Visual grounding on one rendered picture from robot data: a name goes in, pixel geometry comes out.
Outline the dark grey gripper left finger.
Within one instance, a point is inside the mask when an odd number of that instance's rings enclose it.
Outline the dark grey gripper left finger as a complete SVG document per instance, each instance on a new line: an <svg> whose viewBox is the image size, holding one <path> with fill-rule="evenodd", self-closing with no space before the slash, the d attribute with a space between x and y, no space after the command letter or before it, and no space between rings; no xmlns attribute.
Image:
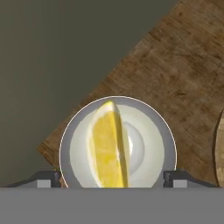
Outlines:
<svg viewBox="0 0 224 224"><path fill-rule="evenodd" d="M8 187L23 188L61 188L59 171L37 171L31 177L9 184Z"/></svg>

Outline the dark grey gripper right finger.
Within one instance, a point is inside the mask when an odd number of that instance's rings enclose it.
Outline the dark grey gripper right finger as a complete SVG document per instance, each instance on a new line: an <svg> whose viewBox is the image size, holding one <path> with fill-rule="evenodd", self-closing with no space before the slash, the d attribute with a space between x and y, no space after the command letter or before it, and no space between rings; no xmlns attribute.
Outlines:
<svg viewBox="0 0 224 224"><path fill-rule="evenodd" d="M164 171L164 187L197 188L215 187L215 185L203 180L196 179L187 171Z"/></svg>

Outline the round wooden bowl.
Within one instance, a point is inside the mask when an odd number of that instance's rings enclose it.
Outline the round wooden bowl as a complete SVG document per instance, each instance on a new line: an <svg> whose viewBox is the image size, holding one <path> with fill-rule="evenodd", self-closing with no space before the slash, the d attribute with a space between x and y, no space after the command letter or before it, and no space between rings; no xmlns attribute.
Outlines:
<svg viewBox="0 0 224 224"><path fill-rule="evenodd" d="M215 168L219 186L224 187L224 110L221 113L216 131Z"/></svg>

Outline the yellow lemon wedge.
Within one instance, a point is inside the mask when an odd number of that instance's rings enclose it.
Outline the yellow lemon wedge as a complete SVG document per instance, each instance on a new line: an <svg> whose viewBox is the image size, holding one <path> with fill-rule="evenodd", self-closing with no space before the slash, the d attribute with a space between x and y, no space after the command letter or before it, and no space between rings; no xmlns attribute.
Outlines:
<svg viewBox="0 0 224 224"><path fill-rule="evenodd" d="M106 101L94 112L87 133L87 158L98 187L129 186L128 143L117 105Z"/></svg>

